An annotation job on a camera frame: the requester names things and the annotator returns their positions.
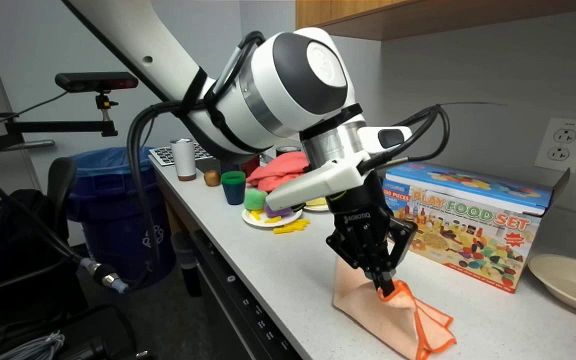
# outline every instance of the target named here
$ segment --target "blue bin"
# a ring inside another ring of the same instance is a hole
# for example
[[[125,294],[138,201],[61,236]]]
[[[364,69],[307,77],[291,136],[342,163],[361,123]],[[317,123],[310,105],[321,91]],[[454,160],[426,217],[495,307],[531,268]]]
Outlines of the blue bin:
[[[128,284],[147,285],[174,268],[174,249],[164,198],[156,184],[147,148],[139,152],[141,188],[153,217],[160,261],[153,272],[145,219],[132,182],[125,148],[104,148],[71,157],[76,179],[67,195],[67,217],[80,222],[93,260],[111,266]]]

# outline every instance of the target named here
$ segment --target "counter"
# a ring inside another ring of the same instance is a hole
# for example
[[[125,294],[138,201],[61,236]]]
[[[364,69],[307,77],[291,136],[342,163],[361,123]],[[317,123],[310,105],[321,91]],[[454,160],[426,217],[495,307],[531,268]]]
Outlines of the counter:
[[[333,228],[330,213],[305,212],[303,232],[278,236],[243,223],[241,207],[228,206],[222,188],[204,185],[199,175],[179,182],[174,167],[156,170],[168,198],[205,232],[301,357],[397,357],[332,307],[336,254],[324,241]],[[527,269],[517,292],[506,294],[407,251],[397,277],[419,299],[454,316],[458,344],[435,357],[576,357],[576,312]]]

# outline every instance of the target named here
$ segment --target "toy box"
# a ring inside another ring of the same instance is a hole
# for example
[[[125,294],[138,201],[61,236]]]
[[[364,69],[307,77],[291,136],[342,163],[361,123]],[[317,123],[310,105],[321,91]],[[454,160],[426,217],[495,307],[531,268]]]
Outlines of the toy box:
[[[552,190],[459,170],[402,163],[386,172],[386,204],[418,232],[410,249],[516,292]]]

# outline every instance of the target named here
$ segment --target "wooden cabinet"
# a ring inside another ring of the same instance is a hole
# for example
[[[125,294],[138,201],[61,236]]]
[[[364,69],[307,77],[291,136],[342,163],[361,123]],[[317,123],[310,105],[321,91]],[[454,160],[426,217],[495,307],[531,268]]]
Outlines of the wooden cabinet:
[[[576,0],[296,0],[296,25],[387,40],[559,11]]]

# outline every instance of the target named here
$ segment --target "electrical outlet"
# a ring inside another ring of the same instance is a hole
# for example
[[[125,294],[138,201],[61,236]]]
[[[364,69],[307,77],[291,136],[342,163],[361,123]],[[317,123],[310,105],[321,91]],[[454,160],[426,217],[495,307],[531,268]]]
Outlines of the electrical outlet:
[[[533,163],[552,170],[576,170],[576,120],[549,118]]]

